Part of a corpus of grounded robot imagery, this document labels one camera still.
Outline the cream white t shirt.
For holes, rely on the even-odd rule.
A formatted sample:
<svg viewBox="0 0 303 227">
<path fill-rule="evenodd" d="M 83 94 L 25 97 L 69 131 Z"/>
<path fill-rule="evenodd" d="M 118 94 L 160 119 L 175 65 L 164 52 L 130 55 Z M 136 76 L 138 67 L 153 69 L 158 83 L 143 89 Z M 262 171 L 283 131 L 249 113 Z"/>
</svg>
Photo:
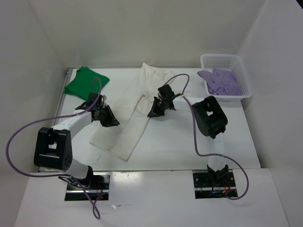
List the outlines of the cream white t shirt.
<svg viewBox="0 0 303 227">
<path fill-rule="evenodd" d="M 118 126 L 100 127 L 90 138 L 90 144 L 107 153 L 128 161 L 149 118 L 154 97 L 174 73 L 169 70 L 149 66 L 146 63 L 138 70 L 124 93 L 111 108 L 119 121 Z"/>
</svg>

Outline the green t shirt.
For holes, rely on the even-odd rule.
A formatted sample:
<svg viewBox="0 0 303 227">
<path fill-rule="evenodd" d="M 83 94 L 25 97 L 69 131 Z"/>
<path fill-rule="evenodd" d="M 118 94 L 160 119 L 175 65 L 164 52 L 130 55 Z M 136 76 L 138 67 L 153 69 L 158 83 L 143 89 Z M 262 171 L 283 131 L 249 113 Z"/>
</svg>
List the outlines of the green t shirt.
<svg viewBox="0 0 303 227">
<path fill-rule="evenodd" d="M 110 81 L 104 75 L 98 74 L 88 67 L 81 67 L 76 71 L 76 76 L 67 86 L 63 93 L 76 96 L 84 101 L 88 100 L 90 93 L 97 93 Z"/>
</svg>

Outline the lavender t shirt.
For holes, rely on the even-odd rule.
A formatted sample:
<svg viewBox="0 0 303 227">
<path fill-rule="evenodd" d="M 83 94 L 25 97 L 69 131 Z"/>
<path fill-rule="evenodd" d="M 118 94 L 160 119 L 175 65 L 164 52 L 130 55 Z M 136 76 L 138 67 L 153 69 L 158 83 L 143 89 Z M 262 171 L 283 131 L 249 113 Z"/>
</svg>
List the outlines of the lavender t shirt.
<svg viewBox="0 0 303 227">
<path fill-rule="evenodd" d="M 218 96 L 241 96 L 242 89 L 232 71 L 214 68 L 212 72 L 197 72 L 207 84 L 208 92 Z"/>
</svg>

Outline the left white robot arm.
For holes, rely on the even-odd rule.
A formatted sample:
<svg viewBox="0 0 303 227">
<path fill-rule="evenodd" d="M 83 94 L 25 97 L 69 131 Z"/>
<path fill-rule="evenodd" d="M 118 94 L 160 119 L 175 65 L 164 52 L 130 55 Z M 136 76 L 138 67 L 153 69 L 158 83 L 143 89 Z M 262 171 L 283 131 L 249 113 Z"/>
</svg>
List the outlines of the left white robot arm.
<svg viewBox="0 0 303 227">
<path fill-rule="evenodd" d="M 38 131 L 34 165 L 59 170 L 69 175 L 69 178 L 77 179 L 82 188 L 91 188 L 96 177 L 94 177 L 92 167 L 73 158 L 72 139 L 93 121 L 99 121 L 104 127 L 120 124 L 108 105 L 94 107 L 91 110 L 79 106 L 60 124 L 51 128 L 43 127 Z"/>
</svg>

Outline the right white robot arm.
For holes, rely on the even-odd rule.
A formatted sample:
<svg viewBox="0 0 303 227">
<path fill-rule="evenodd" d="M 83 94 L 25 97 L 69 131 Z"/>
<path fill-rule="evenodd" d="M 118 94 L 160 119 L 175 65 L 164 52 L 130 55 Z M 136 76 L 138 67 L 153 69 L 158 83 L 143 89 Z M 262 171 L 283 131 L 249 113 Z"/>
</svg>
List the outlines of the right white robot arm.
<svg viewBox="0 0 303 227">
<path fill-rule="evenodd" d="M 228 120 L 215 97 L 187 98 L 180 93 L 166 98 L 157 96 L 154 98 L 148 117 L 161 117 L 165 115 L 166 110 L 176 111 L 186 110 L 186 108 L 189 108 L 193 118 L 195 149 L 197 149 L 197 129 L 202 135 L 212 139 L 210 153 L 203 156 L 209 158 L 208 181 L 211 186 L 218 186 L 224 181 L 229 171 L 228 165 L 223 161 L 225 154 L 223 134 Z"/>
</svg>

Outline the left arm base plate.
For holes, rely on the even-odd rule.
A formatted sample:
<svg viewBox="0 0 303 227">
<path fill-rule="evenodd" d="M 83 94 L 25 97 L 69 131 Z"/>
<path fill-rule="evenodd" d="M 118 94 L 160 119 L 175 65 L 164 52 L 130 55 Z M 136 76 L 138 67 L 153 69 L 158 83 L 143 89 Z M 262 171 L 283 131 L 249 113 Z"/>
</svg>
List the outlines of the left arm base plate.
<svg viewBox="0 0 303 227">
<path fill-rule="evenodd" d="M 94 201 L 100 196 L 101 201 L 107 201 L 109 197 L 110 172 L 94 172 L 96 181 L 90 187 L 86 187 L 86 193 Z M 73 180 L 64 179 L 67 182 L 65 201 L 88 201 L 83 190 Z"/>
</svg>

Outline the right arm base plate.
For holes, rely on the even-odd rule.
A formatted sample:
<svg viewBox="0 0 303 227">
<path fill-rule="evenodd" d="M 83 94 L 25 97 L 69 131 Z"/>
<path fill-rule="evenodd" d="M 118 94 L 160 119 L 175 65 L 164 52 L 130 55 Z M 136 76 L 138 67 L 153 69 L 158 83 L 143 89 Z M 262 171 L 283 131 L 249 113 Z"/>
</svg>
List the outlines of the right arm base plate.
<svg viewBox="0 0 303 227">
<path fill-rule="evenodd" d="M 232 171 L 229 171 L 223 180 L 214 185 L 212 185 L 206 170 L 193 171 L 193 182 L 196 199 L 226 198 L 226 193 L 231 198 L 238 197 Z"/>
</svg>

